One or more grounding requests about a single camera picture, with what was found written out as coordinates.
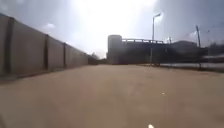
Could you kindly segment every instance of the road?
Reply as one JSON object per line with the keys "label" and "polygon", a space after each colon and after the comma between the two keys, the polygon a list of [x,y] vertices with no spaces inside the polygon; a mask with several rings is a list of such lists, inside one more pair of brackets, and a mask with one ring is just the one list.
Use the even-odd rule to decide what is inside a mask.
{"label": "road", "polygon": [[0,85],[0,128],[223,128],[224,74],[87,66]]}

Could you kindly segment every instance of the railing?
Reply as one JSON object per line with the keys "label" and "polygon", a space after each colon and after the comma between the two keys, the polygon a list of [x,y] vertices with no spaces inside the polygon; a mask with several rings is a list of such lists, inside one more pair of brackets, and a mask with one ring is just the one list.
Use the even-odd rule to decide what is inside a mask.
{"label": "railing", "polygon": [[131,38],[123,38],[122,42],[125,43],[156,43],[156,44],[163,44],[163,41],[158,40],[148,40],[148,39],[131,39]]}

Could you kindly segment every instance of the sky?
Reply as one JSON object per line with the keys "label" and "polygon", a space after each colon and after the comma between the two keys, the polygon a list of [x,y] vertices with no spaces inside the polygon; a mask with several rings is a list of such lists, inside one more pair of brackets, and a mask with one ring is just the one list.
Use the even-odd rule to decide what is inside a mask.
{"label": "sky", "polygon": [[107,37],[224,43],[224,0],[0,0],[0,12],[88,53],[105,57]]}

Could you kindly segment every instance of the barrier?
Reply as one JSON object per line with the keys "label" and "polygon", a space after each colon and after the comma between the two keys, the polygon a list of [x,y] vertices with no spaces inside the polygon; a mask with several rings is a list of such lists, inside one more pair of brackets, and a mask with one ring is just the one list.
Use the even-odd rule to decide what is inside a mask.
{"label": "barrier", "polygon": [[64,67],[63,43],[48,37],[48,69],[62,69]]}
{"label": "barrier", "polygon": [[44,42],[43,33],[15,21],[11,40],[11,73],[30,74],[45,70]]}
{"label": "barrier", "polygon": [[0,14],[0,76],[26,76],[88,64],[89,55]]}
{"label": "barrier", "polygon": [[0,14],[0,76],[4,74],[5,39],[9,17]]}

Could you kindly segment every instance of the lamp post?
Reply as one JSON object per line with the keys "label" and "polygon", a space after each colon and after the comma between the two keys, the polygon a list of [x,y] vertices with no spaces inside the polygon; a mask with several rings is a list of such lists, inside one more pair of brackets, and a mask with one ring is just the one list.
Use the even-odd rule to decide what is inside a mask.
{"label": "lamp post", "polygon": [[[161,13],[153,16],[153,19],[152,19],[152,43],[154,42],[154,28],[155,28],[155,19],[157,17],[160,17],[161,16]],[[152,65],[152,56],[153,56],[153,48],[151,47],[151,50],[150,50],[150,65]]]}

